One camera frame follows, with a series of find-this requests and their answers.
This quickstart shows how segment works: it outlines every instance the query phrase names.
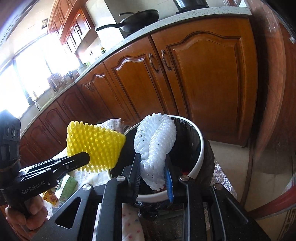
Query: bottle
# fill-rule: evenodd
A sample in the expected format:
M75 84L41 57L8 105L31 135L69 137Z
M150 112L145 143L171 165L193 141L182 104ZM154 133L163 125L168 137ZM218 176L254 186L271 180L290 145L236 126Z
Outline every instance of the bottle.
M104 47L101 47L101 52L102 54L106 53L106 50L104 49Z
M41 109L40 105L38 104L38 102L37 102L36 100L34 100L34 102L35 102L35 106L36 106L37 109L40 111L40 109Z

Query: green package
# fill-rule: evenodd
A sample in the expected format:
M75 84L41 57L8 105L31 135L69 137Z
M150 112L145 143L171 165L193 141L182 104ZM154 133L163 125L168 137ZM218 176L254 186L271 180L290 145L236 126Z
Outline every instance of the green package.
M64 203L71 197L77 181L69 176L65 175L59 182L57 190L55 192L56 197L59 199L60 203Z

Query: yellow foam net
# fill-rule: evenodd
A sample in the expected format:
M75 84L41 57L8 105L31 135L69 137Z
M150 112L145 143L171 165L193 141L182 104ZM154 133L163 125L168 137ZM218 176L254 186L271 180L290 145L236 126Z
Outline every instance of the yellow foam net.
M115 167L126 140L125 135L78 121L70 122L67 131L67 155L85 151L90 156L89 164L78 170L100 172Z

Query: pan handle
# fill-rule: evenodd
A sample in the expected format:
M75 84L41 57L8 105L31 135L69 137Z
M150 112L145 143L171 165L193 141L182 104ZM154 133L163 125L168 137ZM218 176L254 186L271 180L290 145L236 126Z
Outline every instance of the pan handle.
M96 28L96 31L102 30L104 28L120 28L120 27L122 27L124 25L125 25L125 23L107 24L107 25L104 25L102 27Z
M125 14L134 14L135 12L123 12L123 13L120 13L119 16L121 15L125 15Z

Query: cabinet handle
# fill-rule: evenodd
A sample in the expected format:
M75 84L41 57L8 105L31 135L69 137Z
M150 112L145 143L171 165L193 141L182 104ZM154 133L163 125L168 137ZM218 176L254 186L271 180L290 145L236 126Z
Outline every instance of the cabinet handle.
M172 71L172 68L168 66L168 64L166 63L166 60L165 60L165 51L162 49L161 50L161 55L163 57L163 64L168 68L169 71Z
M89 82L89 88L91 91L94 91L94 88L91 86L92 82Z
M154 65L153 65L152 57L153 57L153 55L150 53L150 54L149 54L150 65L151 65L152 68L154 68L154 70L155 70L156 73L159 73L159 70L156 69L156 68L154 67Z
M80 35L82 35L82 32L81 32L81 29L80 29L80 27L79 27L79 25L77 24L77 25L75 25L75 28L76 28L76 30L80 33Z

